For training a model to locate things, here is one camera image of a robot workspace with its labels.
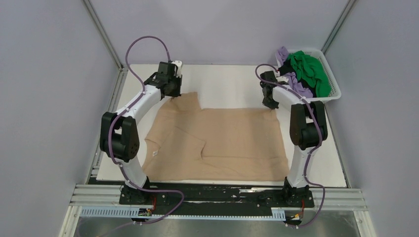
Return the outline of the beige t shirt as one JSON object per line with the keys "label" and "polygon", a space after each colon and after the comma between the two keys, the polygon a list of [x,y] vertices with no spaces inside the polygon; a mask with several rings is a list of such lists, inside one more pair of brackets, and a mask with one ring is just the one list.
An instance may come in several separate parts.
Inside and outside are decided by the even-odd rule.
{"label": "beige t shirt", "polygon": [[203,109],[197,93],[168,99],[145,137],[153,181],[283,181],[289,173],[276,112]]}

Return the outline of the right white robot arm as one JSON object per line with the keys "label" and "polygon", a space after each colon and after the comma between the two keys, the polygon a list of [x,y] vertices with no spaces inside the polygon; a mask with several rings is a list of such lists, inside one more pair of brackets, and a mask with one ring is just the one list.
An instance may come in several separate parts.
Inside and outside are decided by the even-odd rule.
{"label": "right white robot arm", "polygon": [[273,71],[258,75],[262,88],[262,104],[272,110],[280,105],[290,111],[290,139],[294,153],[290,173],[284,181],[283,202],[295,206],[310,196],[307,174],[310,160],[328,137],[324,104],[309,102],[289,86],[278,82]]}

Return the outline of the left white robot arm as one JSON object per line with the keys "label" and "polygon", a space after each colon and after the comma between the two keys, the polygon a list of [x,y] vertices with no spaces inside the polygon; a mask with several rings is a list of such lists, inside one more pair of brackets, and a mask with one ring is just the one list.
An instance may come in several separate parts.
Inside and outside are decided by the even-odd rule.
{"label": "left white robot arm", "polygon": [[116,112],[101,118],[100,150],[117,165],[124,177],[120,204],[146,204],[152,190],[137,158],[140,140],[138,123],[165,97],[181,95],[182,61],[160,62],[158,69],[144,82],[142,90]]}

